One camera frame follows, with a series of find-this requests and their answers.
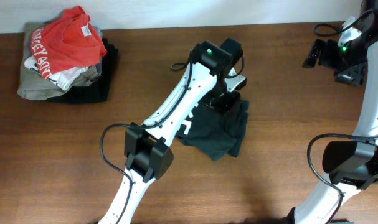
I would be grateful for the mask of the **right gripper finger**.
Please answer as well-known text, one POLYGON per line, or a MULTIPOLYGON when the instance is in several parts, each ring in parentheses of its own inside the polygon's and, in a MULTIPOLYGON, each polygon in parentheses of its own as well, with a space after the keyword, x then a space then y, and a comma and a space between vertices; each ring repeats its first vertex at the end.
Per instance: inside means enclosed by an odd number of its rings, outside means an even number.
POLYGON ((364 70, 345 70, 334 74, 334 81, 351 86, 360 86, 364 82, 364 70))
POLYGON ((314 68, 316 65, 316 62, 319 59, 319 56, 322 52, 322 50, 325 48, 326 42, 321 39, 316 39, 313 43, 311 50, 306 57, 305 61, 302 64, 303 68, 314 68))

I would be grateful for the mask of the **dark green t-shirt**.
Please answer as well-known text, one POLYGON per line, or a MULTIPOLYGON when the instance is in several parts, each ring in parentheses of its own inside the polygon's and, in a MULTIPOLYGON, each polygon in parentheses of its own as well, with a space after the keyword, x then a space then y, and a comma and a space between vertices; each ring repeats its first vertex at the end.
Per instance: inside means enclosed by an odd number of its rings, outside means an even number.
POLYGON ((249 106, 249 101, 238 100, 222 114, 200 103, 193 108, 193 117, 188 118, 192 123, 188 133, 184 133, 186 127, 182 125, 176 137, 183 145, 197 148, 213 161, 226 154, 237 157, 246 133, 249 106))

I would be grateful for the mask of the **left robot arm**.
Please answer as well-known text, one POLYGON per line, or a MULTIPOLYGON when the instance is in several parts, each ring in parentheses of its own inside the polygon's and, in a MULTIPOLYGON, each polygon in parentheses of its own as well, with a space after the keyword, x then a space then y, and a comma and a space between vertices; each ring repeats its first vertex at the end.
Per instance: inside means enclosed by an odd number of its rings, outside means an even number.
POLYGON ((176 133, 191 128, 192 110, 199 103, 225 113, 239 99, 246 78, 234 69, 243 59, 240 43, 226 39, 221 46, 197 44, 183 65, 184 75, 163 104, 141 125, 125 124, 123 180, 100 223, 130 223, 149 186, 172 164, 170 149, 176 133))

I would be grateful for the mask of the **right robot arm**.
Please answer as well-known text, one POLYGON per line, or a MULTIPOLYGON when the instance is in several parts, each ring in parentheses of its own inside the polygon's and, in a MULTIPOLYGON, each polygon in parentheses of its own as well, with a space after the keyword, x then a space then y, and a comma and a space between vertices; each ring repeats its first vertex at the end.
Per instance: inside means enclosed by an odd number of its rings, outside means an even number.
POLYGON ((366 89, 352 134, 320 134, 309 142, 307 160, 319 182, 285 223, 332 223, 345 202, 378 184, 378 1, 363 1, 360 16, 330 34, 319 33, 320 27, 314 27, 317 39, 303 67, 325 66, 336 82, 366 89))

